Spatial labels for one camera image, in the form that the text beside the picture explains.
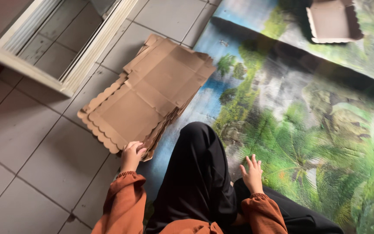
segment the orange sleeve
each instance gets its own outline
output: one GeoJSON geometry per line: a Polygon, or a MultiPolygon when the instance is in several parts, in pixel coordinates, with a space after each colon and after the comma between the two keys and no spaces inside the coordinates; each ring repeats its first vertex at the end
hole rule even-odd
{"type": "Polygon", "coordinates": [[[124,172],[111,183],[103,215],[92,234],[142,234],[147,195],[145,178],[136,172],[124,172]]]}
{"type": "Polygon", "coordinates": [[[253,234],[288,233],[278,205],[263,193],[254,193],[242,201],[245,219],[253,234]]]}

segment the orange top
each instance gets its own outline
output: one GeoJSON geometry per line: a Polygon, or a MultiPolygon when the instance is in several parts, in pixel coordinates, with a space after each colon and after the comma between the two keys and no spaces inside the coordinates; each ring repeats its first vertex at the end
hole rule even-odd
{"type": "MultiPolygon", "coordinates": [[[[103,215],[92,234],[142,234],[147,194],[145,178],[136,172],[124,172],[111,183],[103,215]]],[[[267,195],[252,194],[242,201],[245,218],[254,234],[287,233],[278,205],[267,195]]],[[[209,224],[196,219],[177,220],[168,224],[161,234],[223,234],[216,222],[209,224]]]]}

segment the person's right hand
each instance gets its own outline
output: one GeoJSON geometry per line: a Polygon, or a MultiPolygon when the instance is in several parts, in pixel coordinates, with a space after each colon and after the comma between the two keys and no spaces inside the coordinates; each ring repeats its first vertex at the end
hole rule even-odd
{"type": "Polygon", "coordinates": [[[246,172],[246,169],[243,165],[240,165],[240,170],[242,172],[243,182],[245,182],[246,187],[249,189],[251,194],[254,193],[263,193],[262,189],[262,172],[261,170],[261,161],[255,160],[255,155],[252,155],[252,161],[246,156],[246,161],[248,162],[249,172],[246,172]]]}
{"type": "Polygon", "coordinates": [[[146,148],[142,148],[136,151],[139,146],[142,146],[142,142],[132,141],[128,145],[123,147],[122,158],[121,158],[121,172],[136,171],[138,168],[139,160],[143,154],[147,151],[146,148]]]}

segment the person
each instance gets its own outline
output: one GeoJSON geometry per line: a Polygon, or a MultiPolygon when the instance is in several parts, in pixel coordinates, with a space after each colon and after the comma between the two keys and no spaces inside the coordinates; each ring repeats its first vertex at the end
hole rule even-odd
{"type": "MultiPolygon", "coordinates": [[[[146,179],[136,173],[146,149],[124,147],[121,172],[111,183],[103,215],[92,234],[141,234],[146,179]]],[[[146,234],[335,233],[341,228],[322,215],[262,186],[261,161],[246,157],[248,171],[231,185],[224,147],[201,122],[186,125],[172,152],[154,201],[146,234]]]]}

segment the folded cardboard box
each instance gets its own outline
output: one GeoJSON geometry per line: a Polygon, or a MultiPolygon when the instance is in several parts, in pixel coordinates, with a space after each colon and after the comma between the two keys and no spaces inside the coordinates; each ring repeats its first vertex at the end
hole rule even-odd
{"type": "Polygon", "coordinates": [[[315,43],[351,42],[363,38],[352,0],[313,0],[307,15],[315,43]]]}
{"type": "Polygon", "coordinates": [[[152,158],[165,128],[184,111],[215,71],[213,60],[157,35],[150,35],[120,78],[77,113],[99,141],[117,153],[142,141],[152,158]]]}

